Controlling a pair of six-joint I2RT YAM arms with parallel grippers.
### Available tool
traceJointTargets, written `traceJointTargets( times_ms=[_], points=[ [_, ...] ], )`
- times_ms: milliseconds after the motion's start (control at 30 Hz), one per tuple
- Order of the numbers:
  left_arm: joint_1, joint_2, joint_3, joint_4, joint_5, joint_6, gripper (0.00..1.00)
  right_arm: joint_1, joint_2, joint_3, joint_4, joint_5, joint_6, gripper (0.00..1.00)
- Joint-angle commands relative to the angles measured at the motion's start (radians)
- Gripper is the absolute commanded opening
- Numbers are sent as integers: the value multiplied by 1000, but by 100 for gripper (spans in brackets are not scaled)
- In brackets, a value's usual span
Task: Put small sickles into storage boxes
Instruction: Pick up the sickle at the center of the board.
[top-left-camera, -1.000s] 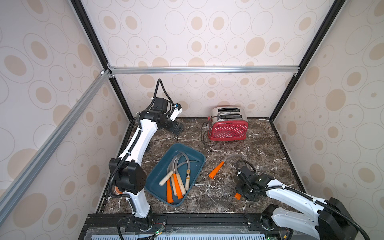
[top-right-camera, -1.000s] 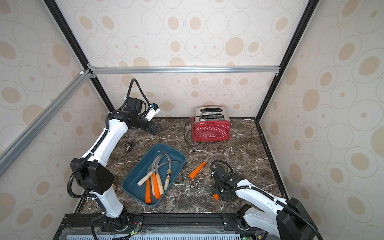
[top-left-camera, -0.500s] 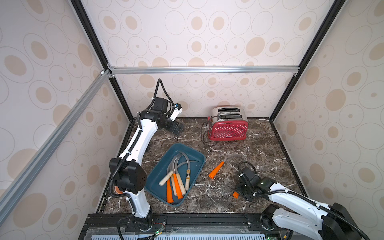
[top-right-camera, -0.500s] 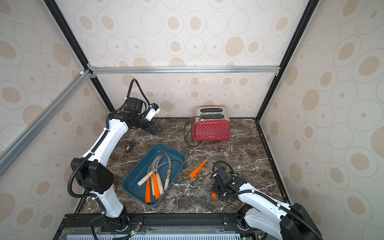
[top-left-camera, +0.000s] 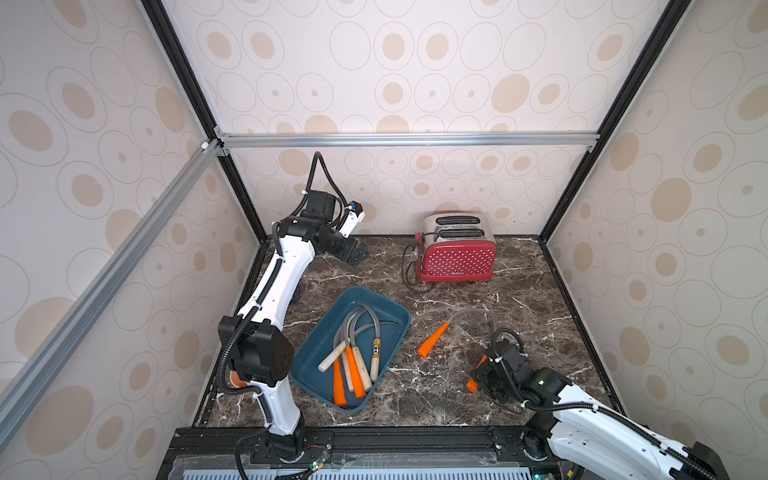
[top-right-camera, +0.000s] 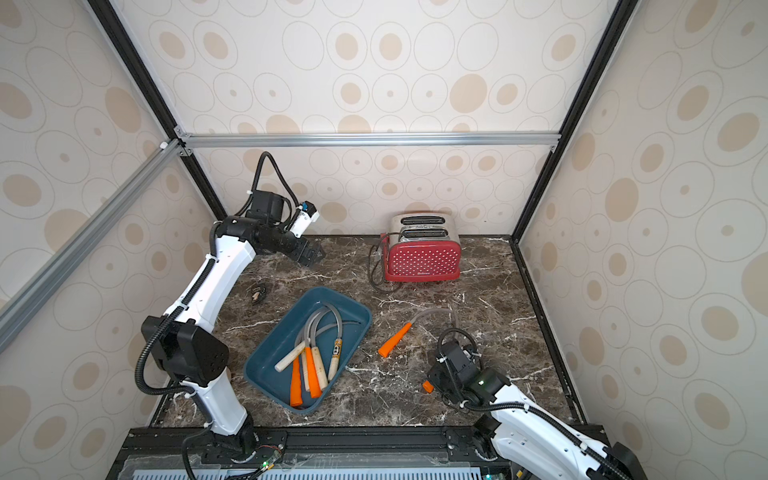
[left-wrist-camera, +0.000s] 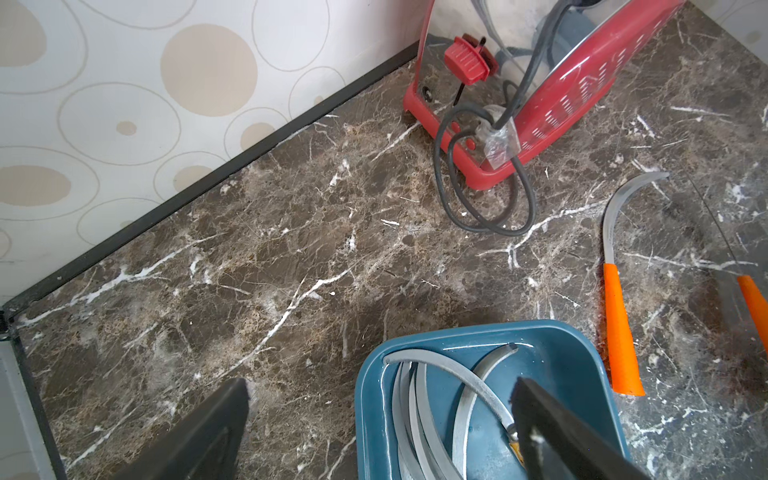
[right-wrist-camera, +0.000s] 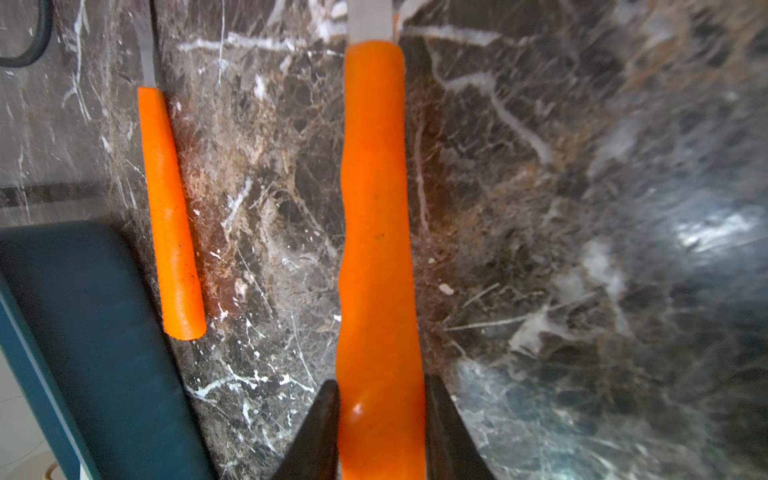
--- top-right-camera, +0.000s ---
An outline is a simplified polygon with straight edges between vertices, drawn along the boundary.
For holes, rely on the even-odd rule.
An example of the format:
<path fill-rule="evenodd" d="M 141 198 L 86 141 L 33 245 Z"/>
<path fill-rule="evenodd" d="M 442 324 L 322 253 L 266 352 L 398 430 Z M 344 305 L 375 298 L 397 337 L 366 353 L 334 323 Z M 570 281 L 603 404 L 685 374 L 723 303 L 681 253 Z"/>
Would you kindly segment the wooden handle sickle labelled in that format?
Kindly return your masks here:
<path fill-rule="evenodd" d="M 336 376 L 336 373 L 338 372 L 338 369 L 339 369 L 339 363 L 340 363 L 340 357 L 341 357 L 341 351 L 342 351 L 342 343 L 343 343 L 343 339 L 342 339 L 342 337 L 343 337 L 343 320 L 342 320 L 340 312 L 338 311 L 338 309 L 335 306 L 333 306 L 331 304 L 326 304 L 326 307 L 330 310 L 330 312 L 334 315 L 334 317 L 336 319 L 336 330 L 337 330 L 337 335 L 336 335 L 336 339 L 334 341 L 334 346 L 333 346 L 333 350 L 332 350 L 331 360 L 330 360 L 330 364 L 329 364 L 329 368 L 328 368 L 328 373 L 327 373 L 327 379 L 328 379 L 328 381 L 331 381 L 331 380 L 334 379 L 334 377 Z"/>

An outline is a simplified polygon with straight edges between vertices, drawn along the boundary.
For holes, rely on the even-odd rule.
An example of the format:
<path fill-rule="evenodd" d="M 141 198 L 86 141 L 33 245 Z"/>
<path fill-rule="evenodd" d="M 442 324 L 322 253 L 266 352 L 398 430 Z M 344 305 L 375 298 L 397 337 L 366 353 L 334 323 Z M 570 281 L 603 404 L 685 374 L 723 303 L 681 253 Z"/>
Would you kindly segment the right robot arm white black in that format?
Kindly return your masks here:
<path fill-rule="evenodd" d="M 482 362 L 475 339 L 450 327 L 438 337 L 427 381 L 446 405 L 479 413 L 473 442 L 479 457 L 505 459 L 539 479 L 645 479 L 637 456 L 567 425 Z"/>

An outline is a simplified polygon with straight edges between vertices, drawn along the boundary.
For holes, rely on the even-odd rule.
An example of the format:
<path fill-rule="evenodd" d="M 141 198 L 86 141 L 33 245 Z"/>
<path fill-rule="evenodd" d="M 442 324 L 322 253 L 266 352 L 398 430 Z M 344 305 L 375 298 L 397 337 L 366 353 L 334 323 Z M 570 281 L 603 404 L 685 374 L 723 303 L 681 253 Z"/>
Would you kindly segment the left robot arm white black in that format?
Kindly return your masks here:
<path fill-rule="evenodd" d="M 259 156 L 244 205 L 211 227 L 209 252 L 191 283 L 162 316 L 142 325 L 146 344 L 135 368 L 137 387 L 147 395 L 190 395 L 215 439 L 244 441 L 254 434 L 226 373 L 229 348 L 213 334 L 234 284 L 261 254 L 280 253 L 303 267 L 325 256 L 304 236 L 319 217 L 317 208 L 292 189 L 284 195 L 259 189 L 266 164 L 277 164 L 268 151 Z"/>

